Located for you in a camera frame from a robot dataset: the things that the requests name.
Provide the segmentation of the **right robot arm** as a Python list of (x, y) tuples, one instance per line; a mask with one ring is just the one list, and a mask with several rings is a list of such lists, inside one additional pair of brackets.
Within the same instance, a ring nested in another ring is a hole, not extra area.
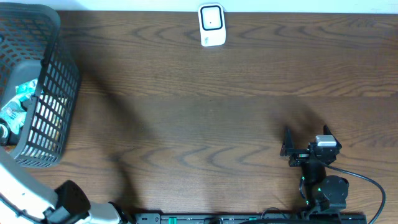
[(324, 126), (323, 134), (315, 136), (305, 149), (297, 149), (290, 129), (285, 129), (280, 156), (289, 158), (289, 166), (301, 168), (299, 191), (307, 204), (301, 212), (302, 218), (339, 215), (346, 208), (348, 181), (326, 174), (326, 167), (336, 160), (341, 148), (328, 126)]

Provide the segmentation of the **teal white snack packet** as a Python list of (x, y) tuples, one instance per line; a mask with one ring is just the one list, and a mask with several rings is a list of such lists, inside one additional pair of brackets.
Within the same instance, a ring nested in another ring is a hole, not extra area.
[(9, 126), (12, 133), (18, 135), (23, 127), (27, 111), (19, 100), (11, 100), (1, 109), (1, 119)]

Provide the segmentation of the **white barcode scanner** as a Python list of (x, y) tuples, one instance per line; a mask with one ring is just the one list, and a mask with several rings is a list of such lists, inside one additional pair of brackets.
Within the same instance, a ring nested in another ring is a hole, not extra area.
[(203, 47), (214, 47), (226, 42), (223, 6), (218, 3), (202, 4), (198, 9), (200, 42)]

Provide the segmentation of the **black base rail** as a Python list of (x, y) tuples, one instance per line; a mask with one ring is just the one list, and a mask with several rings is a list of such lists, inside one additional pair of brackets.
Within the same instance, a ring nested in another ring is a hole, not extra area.
[(298, 215), (266, 213), (252, 214), (159, 214), (137, 213), (138, 224), (238, 224), (238, 223), (367, 223), (364, 215), (311, 215), (308, 219)]

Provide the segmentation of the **dark grey plastic basket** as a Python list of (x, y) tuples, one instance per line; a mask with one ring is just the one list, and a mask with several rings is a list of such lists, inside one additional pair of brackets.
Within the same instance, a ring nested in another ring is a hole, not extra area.
[(25, 167), (57, 165), (64, 153), (81, 75), (62, 41), (60, 18), (39, 4), (1, 3), (1, 109), (18, 100), (15, 87), (35, 78), (27, 111), (11, 145), (2, 146)]

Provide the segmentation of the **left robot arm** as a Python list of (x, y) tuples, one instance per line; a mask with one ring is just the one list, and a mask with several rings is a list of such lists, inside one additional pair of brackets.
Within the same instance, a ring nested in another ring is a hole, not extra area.
[(51, 189), (1, 150), (1, 223), (134, 223), (117, 205), (88, 200), (71, 180)]

